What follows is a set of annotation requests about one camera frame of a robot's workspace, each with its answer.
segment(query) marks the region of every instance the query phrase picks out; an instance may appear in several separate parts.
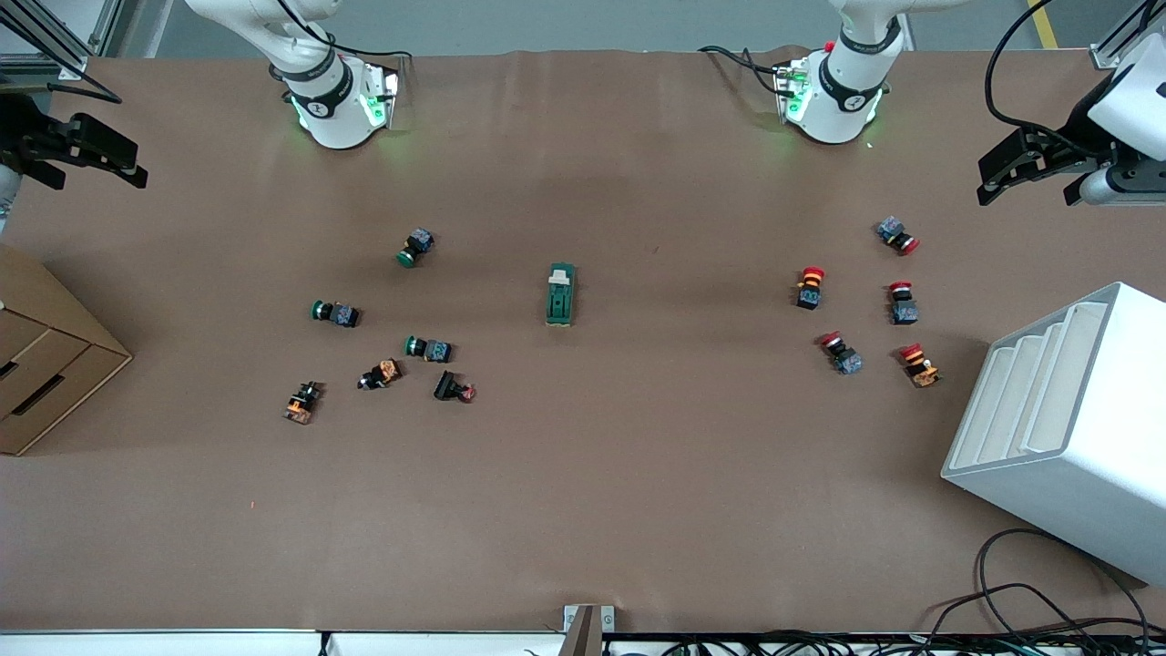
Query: table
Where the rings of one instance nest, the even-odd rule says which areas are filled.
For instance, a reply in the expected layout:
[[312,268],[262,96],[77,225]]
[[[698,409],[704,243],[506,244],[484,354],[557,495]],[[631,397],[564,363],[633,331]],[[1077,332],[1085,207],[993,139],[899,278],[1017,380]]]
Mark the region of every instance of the table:
[[[26,185],[3,240],[135,354],[30,457],[0,461],[0,626],[624,630],[921,629],[1019,522],[939,479],[989,343],[1116,278],[1166,296],[1160,210],[1068,209],[1069,179],[976,205],[1007,133],[985,54],[911,52],[855,142],[779,126],[704,55],[424,58],[399,134],[316,147],[260,61],[98,61],[149,186]],[[1010,54],[997,94],[1058,124],[1080,51]],[[873,235],[900,217],[922,246]],[[393,255],[417,225],[423,266]],[[575,325],[543,325],[548,264]],[[792,306],[808,264],[816,311]],[[891,281],[919,324],[892,326]],[[365,310],[356,330],[316,298]],[[815,340],[866,359],[833,372]],[[472,405],[430,397],[456,345]],[[911,387],[894,352],[946,375]],[[358,392],[385,358],[407,375]],[[280,415],[326,385],[312,425]],[[1130,615],[1075,556],[1002,544],[990,579],[1074,615]],[[1139,598],[1161,620],[1166,594]],[[1017,626],[1052,621],[1003,599]],[[984,612],[951,630],[995,630]]]

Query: electrical component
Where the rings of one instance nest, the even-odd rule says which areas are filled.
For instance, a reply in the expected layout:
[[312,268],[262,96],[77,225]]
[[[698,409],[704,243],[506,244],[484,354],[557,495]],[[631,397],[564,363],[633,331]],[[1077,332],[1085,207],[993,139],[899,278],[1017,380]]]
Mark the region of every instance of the electrical component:
[[316,402],[319,401],[319,385],[315,381],[301,383],[300,392],[288,401],[283,418],[307,426],[311,422],[311,411],[316,408]]
[[547,277],[547,325],[570,326],[575,302],[575,264],[550,264]]
[[360,310],[340,302],[316,301],[311,303],[311,317],[316,320],[331,320],[342,327],[356,327]]
[[826,277],[826,271],[816,266],[807,266],[802,269],[801,281],[798,282],[798,306],[817,309],[817,303],[822,302],[823,277]]
[[911,282],[899,280],[891,282],[891,322],[895,325],[911,325],[919,320],[919,308],[911,295]]
[[405,355],[420,358],[426,362],[449,362],[454,347],[437,340],[419,340],[409,336],[405,340]]
[[[829,44],[827,47],[830,49],[834,48]],[[789,62],[787,66],[779,68],[773,73],[773,85],[779,90],[789,92],[788,96],[777,96],[778,115],[782,122],[788,121],[794,125],[801,125],[802,117],[806,115],[808,97],[814,89],[809,82],[809,59],[802,57]]]
[[459,386],[452,372],[443,372],[434,389],[434,398],[437,401],[457,400],[462,403],[470,403],[477,392],[473,386]]
[[357,380],[358,390],[382,390],[389,383],[401,378],[401,369],[393,359],[382,360],[380,365],[372,368],[372,372],[363,374]]
[[909,255],[919,247],[919,239],[907,234],[904,231],[902,221],[893,216],[884,218],[874,228],[874,232],[878,233],[880,239],[886,241],[886,245],[899,251],[900,255]]
[[923,357],[923,347],[919,345],[899,350],[899,358],[907,364],[907,376],[911,376],[911,382],[916,388],[930,387],[942,379],[939,371],[932,366],[932,361]]
[[396,261],[405,268],[413,268],[417,264],[421,253],[428,253],[434,246],[434,235],[424,227],[417,227],[405,239],[405,247],[396,253]]
[[842,341],[842,334],[830,333],[820,341],[834,361],[834,368],[842,374],[857,374],[863,368],[863,358]]

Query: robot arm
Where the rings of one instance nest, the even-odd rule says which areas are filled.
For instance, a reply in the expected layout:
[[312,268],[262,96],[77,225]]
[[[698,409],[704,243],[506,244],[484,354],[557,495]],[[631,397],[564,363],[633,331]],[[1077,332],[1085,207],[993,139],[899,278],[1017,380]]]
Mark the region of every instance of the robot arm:
[[[290,101],[300,114],[300,125],[322,146],[358,146],[392,120],[396,71],[340,55],[314,22],[335,14],[340,0],[187,0],[187,3],[196,14],[246,38],[271,59],[273,75],[292,91]],[[292,12],[298,22],[289,15]]]
[[859,43],[878,43],[899,14],[939,12],[970,0],[829,0],[842,14],[842,33]]
[[1166,38],[1149,34],[1055,132],[1018,127],[981,157],[979,204],[1062,172],[1069,205],[1166,204]]
[[778,89],[781,117],[826,143],[843,143],[874,118],[883,82],[902,51],[898,15],[935,12],[969,0],[829,0],[842,14],[842,30],[830,51],[817,50],[791,63]]

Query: white rack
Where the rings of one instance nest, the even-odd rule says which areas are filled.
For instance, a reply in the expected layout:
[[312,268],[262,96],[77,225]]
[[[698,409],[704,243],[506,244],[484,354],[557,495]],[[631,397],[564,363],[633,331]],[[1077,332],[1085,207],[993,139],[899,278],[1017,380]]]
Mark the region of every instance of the white rack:
[[1166,586],[1164,337],[1115,282],[993,344],[941,475]]

